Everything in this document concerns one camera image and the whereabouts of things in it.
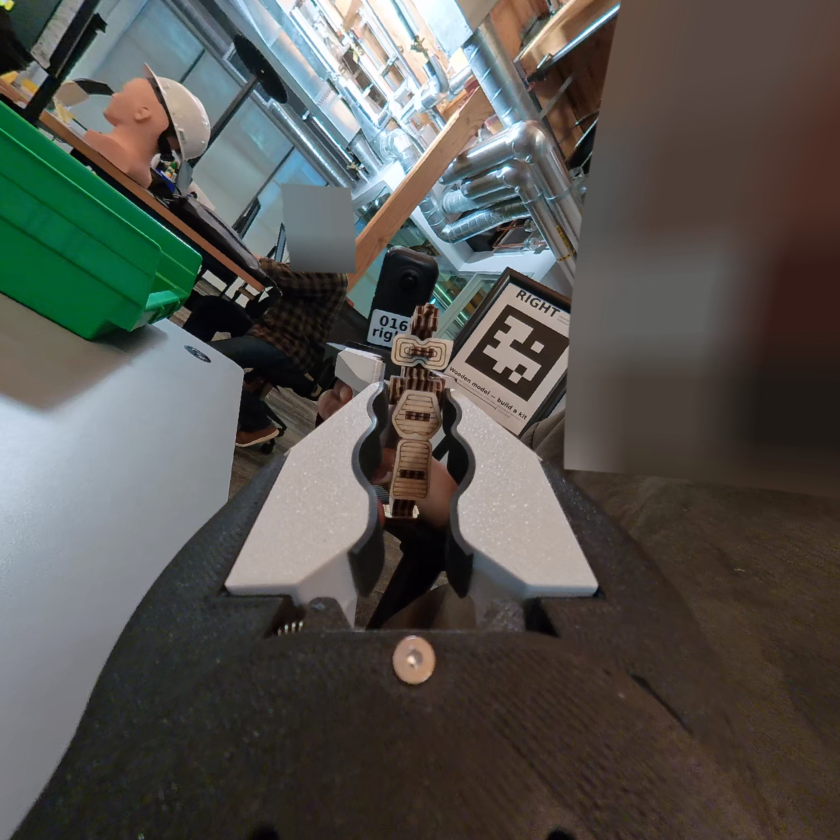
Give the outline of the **silver ventilation ducts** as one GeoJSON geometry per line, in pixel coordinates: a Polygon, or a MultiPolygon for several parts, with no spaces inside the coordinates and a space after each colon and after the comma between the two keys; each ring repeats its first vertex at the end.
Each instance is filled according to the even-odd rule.
{"type": "Polygon", "coordinates": [[[402,179],[445,134],[455,158],[422,197],[435,245],[490,235],[547,250],[570,276],[585,144],[620,2],[229,2],[309,111],[332,175],[402,179]]]}

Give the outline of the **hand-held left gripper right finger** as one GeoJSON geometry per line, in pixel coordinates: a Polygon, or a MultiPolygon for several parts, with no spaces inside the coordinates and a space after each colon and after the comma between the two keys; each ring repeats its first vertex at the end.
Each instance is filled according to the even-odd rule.
{"type": "Polygon", "coordinates": [[[598,582],[541,459],[452,389],[445,442],[456,483],[445,572],[455,592],[476,606],[594,595],[598,582]]]}

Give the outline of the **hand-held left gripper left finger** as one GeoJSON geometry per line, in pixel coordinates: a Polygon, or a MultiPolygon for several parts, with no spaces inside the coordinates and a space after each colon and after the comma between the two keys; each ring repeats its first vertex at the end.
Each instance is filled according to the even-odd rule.
{"type": "Polygon", "coordinates": [[[370,478],[382,462],[387,405],[385,384],[367,385],[287,452],[224,583],[228,594],[333,599],[354,625],[384,563],[370,478]]]}

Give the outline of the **wooden model assembly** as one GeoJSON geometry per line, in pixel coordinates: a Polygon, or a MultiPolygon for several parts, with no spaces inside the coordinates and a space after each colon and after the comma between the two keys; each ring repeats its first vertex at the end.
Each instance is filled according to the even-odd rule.
{"type": "Polygon", "coordinates": [[[390,500],[385,513],[398,520],[415,518],[415,507],[427,498],[433,461],[432,439],[442,425],[453,342],[436,335],[439,311],[428,302],[417,306],[406,330],[392,342],[392,362],[400,369],[388,385],[397,443],[390,500]]]}

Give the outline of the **person's right forearm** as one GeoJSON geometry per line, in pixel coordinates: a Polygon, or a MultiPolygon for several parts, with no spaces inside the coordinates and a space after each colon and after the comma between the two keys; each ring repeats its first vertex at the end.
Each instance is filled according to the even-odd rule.
{"type": "MultiPolygon", "coordinates": [[[[372,474],[371,483],[376,487],[389,488],[396,450],[383,448],[381,453],[381,463],[372,474]]],[[[415,502],[419,520],[434,529],[446,530],[449,527],[450,503],[457,488],[458,483],[448,473],[447,468],[432,459],[427,496],[415,502]]]]}

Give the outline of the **mannequin head with hard hat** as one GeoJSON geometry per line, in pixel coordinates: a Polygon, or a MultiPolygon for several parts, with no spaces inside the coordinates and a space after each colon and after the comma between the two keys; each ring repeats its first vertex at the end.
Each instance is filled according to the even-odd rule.
{"type": "Polygon", "coordinates": [[[174,142],[174,151],[183,162],[199,160],[212,132],[204,105],[180,82],[156,75],[148,65],[143,71],[169,120],[166,136],[174,142]]]}

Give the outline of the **framed marker sign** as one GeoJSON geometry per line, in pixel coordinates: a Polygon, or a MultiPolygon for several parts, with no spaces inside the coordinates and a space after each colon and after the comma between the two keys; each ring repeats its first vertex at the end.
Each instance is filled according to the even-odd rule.
{"type": "Polygon", "coordinates": [[[565,394],[570,324],[569,298],[507,268],[458,333],[446,375],[521,437],[565,394]]]}

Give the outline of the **wooden beam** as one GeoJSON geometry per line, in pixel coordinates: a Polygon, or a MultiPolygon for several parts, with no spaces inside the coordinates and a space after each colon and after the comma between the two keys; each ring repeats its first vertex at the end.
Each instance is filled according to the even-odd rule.
{"type": "Polygon", "coordinates": [[[487,95],[478,88],[447,121],[434,142],[356,238],[355,270],[348,276],[348,291],[362,279],[375,258],[388,246],[395,233],[493,112],[487,95]]]}

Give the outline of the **wooden-topped background table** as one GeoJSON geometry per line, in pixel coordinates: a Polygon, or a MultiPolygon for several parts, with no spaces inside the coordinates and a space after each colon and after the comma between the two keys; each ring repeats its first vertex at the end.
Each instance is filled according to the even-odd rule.
{"type": "Polygon", "coordinates": [[[203,258],[205,269],[217,273],[215,269],[224,268],[235,278],[241,280],[243,288],[239,294],[246,296],[249,300],[255,300],[266,290],[266,284],[261,282],[259,278],[237,265],[211,242],[207,241],[205,237],[174,215],[156,197],[132,181],[99,152],[93,150],[80,135],[59,121],[52,113],[43,111],[38,117],[36,125],[37,128],[46,130],[53,140],[68,145],[71,148],[70,154],[75,156],[77,160],[91,167],[101,179],[109,183],[115,190],[128,197],[148,215],[151,215],[160,224],[194,247],[203,258]]]}

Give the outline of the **black bag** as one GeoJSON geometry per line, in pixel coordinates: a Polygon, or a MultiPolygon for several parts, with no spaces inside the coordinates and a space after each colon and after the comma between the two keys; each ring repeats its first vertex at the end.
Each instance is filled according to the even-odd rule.
{"type": "Polygon", "coordinates": [[[229,258],[237,268],[245,270],[263,286],[276,285],[275,281],[270,279],[261,268],[259,260],[246,247],[239,234],[196,196],[192,194],[165,196],[159,192],[152,194],[159,203],[169,209],[191,230],[229,258]]]}

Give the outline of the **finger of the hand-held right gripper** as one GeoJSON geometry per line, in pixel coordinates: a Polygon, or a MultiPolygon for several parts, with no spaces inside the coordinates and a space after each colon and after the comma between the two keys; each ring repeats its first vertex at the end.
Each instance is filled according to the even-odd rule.
{"type": "Polygon", "coordinates": [[[385,363],[375,353],[345,348],[338,353],[334,373],[352,393],[361,393],[369,385],[384,381],[385,363]]]}

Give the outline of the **green plastic bin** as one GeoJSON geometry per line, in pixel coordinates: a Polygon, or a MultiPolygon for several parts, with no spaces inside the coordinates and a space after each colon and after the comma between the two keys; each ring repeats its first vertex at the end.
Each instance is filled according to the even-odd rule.
{"type": "Polygon", "coordinates": [[[1,292],[86,340],[177,312],[201,256],[6,104],[1,292]]]}

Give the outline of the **black disc on pole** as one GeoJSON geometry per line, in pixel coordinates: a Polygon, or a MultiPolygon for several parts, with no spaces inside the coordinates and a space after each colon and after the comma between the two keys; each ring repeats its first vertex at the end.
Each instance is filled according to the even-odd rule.
{"type": "Polygon", "coordinates": [[[288,102],[286,86],[268,59],[242,34],[234,36],[234,50],[248,73],[256,79],[269,99],[279,104],[288,102]]]}

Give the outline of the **person's right hand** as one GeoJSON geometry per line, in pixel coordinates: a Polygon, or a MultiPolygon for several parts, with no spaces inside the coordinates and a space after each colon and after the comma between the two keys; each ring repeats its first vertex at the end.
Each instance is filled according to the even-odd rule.
{"type": "Polygon", "coordinates": [[[336,380],[328,391],[321,393],[317,403],[315,426],[318,427],[354,398],[353,389],[342,380],[336,380]]]}

